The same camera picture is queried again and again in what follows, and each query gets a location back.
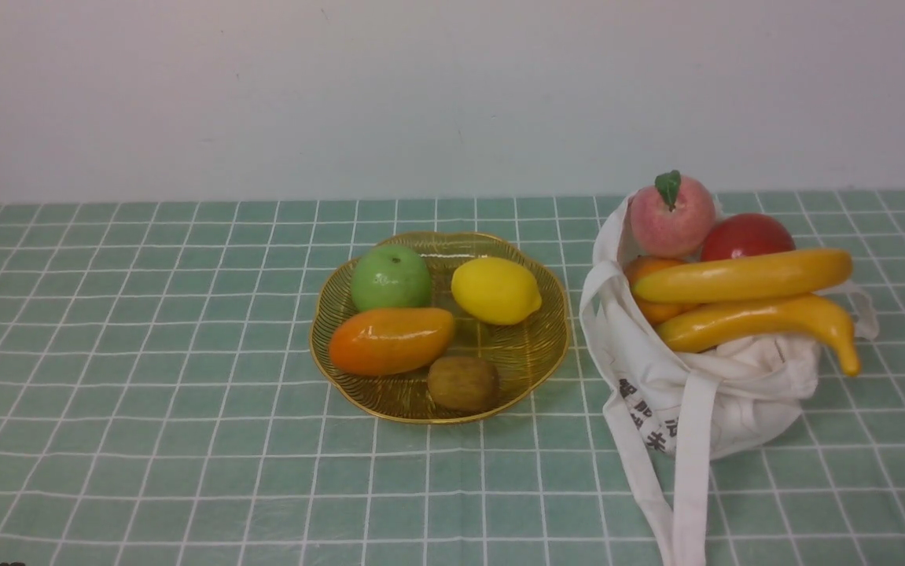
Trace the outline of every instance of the kiwi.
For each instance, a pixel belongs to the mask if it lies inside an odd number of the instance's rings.
[[[453,411],[478,413],[495,407],[500,377],[498,368],[483,358],[448,355],[428,370],[428,391],[436,405]]]

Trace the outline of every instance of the orange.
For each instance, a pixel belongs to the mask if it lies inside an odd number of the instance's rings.
[[[654,255],[638,255],[638,258],[628,263],[624,268],[624,275],[627,276],[627,279],[631,283],[631,287],[633,287],[635,286],[635,283],[638,283],[638,280],[642,279],[642,277],[669,267],[683,264],[686,264],[686,262],[682,260],[657,258],[654,257]],[[638,308],[640,308],[644,318],[647,319],[652,326],[661,325],[665,320],[673,318],[674,316],[689,311],[697,306],[696,304],[653,303],[640,300],[636,296],[635,302],[638,304]]]

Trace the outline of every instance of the white canvas tote bag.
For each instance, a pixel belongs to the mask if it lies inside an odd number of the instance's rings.
[[[664,566],[706,563],[710,461],[783,433],[815,393],[822,345],[804,334],[734,340],[703,354],[676,354],[638,309],[624,265],[643,254],[627,205],[606,219],[592,250],[579,303],[589,354],[611,394],[603,415],[635,501],[656,536]],[[718,207],[719,219],[722,218]],[[820,294],[848,294],[855,334],[872,340],[877,319],[868,293],[848,281]],[[649,449],[675,456],[674,505],[665,501]]]

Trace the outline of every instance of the tomato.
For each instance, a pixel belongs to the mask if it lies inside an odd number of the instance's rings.
[[[356,376],[412,372],[444,354],[455,334],[441,308],[374,308],[342,323],[330,337],[333,366]]]
[[[731,260],[794,250],[794,239],[782,223],[758,212],[730,216],[711,229],[701,261]]]

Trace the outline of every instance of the white wall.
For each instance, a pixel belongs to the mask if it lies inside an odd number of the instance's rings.
[[[905,186],[905,0],[0,0],[0,201]]]

